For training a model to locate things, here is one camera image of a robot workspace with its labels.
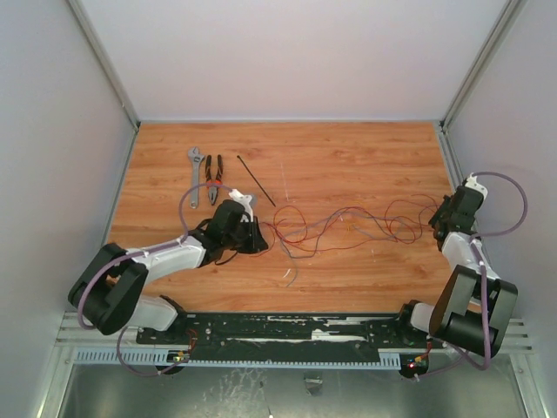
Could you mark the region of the black zip tie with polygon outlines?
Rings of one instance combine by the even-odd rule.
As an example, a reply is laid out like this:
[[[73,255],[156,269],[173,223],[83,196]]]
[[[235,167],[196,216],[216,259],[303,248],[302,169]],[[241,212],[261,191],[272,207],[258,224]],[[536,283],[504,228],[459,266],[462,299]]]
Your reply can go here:
[[[249,168],[249,166],[246,164],[246,162],[244,161],[244,159],[240,156],[237,155],[236,158],[238,159],[238,161],[241,163],[241,165],[246,169],[246,171],[248,172],[248,174],[251,176],[251,178],[253,179],[253,181],[256,183],[256,185],[258,186],[258,188],[260,189],[260,191],[266,196],[266,198],[269,200],[269,202],[271,203],[271,205],[273,207],[277,207],[275,201],[272,199],[272,197],[270,196],[270,194],[266,191],[266,189],[262,186],[262,184],[258,181],[257,177],[254,175],[254,173],[252,172],[252,170]]]

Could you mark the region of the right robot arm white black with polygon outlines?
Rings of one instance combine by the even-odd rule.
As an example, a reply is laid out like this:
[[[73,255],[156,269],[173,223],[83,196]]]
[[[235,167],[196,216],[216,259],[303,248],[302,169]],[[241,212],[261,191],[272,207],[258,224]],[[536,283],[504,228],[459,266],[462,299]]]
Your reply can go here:
[[[414,347],[429,334],[486,360],[499,352],[518,289],[490,267],[473,230],[486,197],[483,185],[467,181],[445,196],[430,218],[438,249],[453,271],[435,305],[410,303],[410,316],[394,326],[400,344]]]

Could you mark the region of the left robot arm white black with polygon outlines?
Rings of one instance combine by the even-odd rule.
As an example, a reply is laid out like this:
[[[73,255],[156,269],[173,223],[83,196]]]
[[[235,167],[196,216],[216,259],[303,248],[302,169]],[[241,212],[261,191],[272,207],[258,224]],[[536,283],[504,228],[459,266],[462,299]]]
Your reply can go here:
[[[144,287],[173,273],[221,263],[223,253],[257,254],[268,249],[254,214],[255,196],[234,190],[210,219],[165,243],[124,249],[102,246],[68,294],[84,329],[103,335],[125,327],[148,327],[166,342],[180,342],[187,323],[178,305],[163,295],[149,297]]]

